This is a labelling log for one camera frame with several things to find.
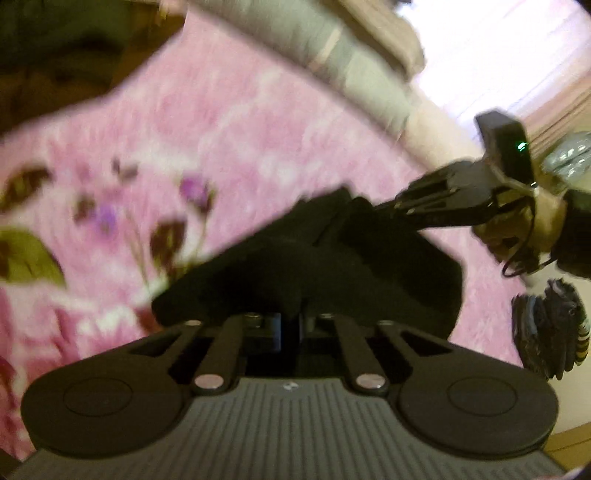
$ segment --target purple flower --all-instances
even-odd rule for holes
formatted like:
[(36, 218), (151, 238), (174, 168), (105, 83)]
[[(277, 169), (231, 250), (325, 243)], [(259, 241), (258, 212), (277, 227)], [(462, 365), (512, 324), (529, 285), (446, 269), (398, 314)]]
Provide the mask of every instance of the purple flower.
[(108, 203), (97, 206), (90, 218), (104, 236), (111, 236), (117, 229), (117, 210)]
[(213, 190), (200, 175), (185, 176), (179, 185), (181, 196), (199, 213), (207, 215), (213, 206)]

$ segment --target floral pattern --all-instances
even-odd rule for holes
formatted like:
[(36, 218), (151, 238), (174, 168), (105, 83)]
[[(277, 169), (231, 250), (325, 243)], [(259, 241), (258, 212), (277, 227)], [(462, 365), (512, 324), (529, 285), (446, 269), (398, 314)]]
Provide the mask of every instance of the floral pattern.
[[(19, 458), (33, 451), (18, 412), (30, 382), (155, 331), (149, 302), (169, 281), (301, 196), (346, 183), (378, 202), (421, 174), (322, 85), (195, 12), (122, 88), (14, 131), (0, 158), (0, 231), (37, 252), (17, 265), (32, 274), (0, 284), (0, 447)], [(465, 266), (452, 341), (519, 364), (521, 283), (467, 229), (428, 235)]]

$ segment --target screw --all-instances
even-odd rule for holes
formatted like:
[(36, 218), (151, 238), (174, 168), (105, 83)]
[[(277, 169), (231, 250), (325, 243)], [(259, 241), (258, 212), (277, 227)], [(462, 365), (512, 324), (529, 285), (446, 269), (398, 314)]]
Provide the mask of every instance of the screw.
[(216, 374), (199, 375), (195, 385), (204, 390), (216, 390), (223, 385), (223, 377)]
[(296, 382), (287, 382), (283, 384), (283, 388), (288, 392), (293, 392), (294, 390), (300, 388), (300, 386)]
[(386, 384), (386, 379), (378, 374), (362, 374), (355, 379), (355, 383), (367, 390), (377, 390)]

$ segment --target gray ribbed plate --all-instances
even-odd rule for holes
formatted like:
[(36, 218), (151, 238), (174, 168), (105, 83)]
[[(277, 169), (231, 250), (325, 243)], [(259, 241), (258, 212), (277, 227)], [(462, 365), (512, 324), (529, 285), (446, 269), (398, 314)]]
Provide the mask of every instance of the gray ribbed plate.
[(194, 400), (166, 437), (137, 452), (76, 460), (42, 450), (10, 480), (531, 480), (559, 475), (542, 452), (497, 462), (440, 452), (388, 404), (340, 380), (244, 378)]

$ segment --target round pad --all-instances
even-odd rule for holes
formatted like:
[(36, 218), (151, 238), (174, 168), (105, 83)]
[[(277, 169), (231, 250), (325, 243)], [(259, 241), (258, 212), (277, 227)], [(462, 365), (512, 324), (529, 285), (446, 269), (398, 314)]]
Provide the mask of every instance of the round pad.
[(36, 380), (21, 412), (37, 447), (88, 458), (153, 442), (176, 423), (182, 407), (178, 385), (154, 358), (113, 355)]
[(91, 378), (72, 385), (64, 403), (85, 417), (105, 417), (123, 410), (133, 398), (129, 385), (114, 378)]
[(476, 355), (421, 360), (398, 408), (431, 443), (456, 455), (497, 458), (538, 448), (554, 427), (558, 401), (534, 374)]

